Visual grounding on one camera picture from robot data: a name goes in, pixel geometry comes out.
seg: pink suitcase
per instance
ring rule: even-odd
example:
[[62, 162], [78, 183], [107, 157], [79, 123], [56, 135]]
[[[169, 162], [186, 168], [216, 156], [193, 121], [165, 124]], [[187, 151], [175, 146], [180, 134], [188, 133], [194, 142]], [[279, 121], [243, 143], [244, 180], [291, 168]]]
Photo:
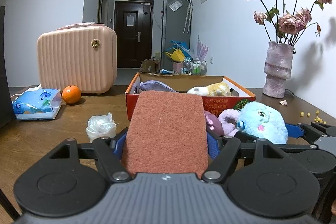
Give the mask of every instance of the pink suitcase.
[[82, 93], [104, 93], [117, 77], [117, 35], [104, 24], [79, 23], [37, 40], [41, 86], [76, 85]]

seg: blue fluffy plush toy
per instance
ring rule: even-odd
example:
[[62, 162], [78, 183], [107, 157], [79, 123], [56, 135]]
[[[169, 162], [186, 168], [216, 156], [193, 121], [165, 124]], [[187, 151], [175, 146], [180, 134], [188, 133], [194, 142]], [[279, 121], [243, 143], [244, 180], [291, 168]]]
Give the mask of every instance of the blue fluffy plush toy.
[[277, 110], [258, 102], [250, 102], [240, 111], [237, 120], [239, 131], [265, 138], [275, 144], [286, 144], [288, 132]]

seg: blue plush nose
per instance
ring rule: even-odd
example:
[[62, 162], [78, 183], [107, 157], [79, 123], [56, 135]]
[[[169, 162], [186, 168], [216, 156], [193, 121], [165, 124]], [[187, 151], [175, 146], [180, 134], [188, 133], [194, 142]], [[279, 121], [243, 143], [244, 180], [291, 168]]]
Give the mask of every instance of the blue plush nose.
[[238, 122], [237, 122], [237, 127], [239, 127], [239, 128], [241, 128], [242, 130], [244, 130], [244, 129], [245, 129], [245, 124], [244, 124], [244, 122], [243, 122], [243, 121], [238, 121]]

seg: red sponge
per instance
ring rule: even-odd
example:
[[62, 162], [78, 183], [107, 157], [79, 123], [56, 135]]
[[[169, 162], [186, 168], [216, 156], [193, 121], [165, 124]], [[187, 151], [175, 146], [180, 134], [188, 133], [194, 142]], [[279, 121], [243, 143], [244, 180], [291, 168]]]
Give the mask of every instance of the red sponge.
[[202, 97], [143, 91], [127, 132], [123, 163], [135, 173], [197, 173], [208, 167]]

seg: tissue package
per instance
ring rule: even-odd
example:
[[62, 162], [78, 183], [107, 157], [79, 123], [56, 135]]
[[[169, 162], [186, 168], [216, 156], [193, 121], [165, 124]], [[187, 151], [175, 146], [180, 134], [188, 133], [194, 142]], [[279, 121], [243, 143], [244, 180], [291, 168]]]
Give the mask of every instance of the tissue package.
[[24, 92], [13, 102], [18, 120], [54, 119], [62, 105], [58, 89], [45, 89]]

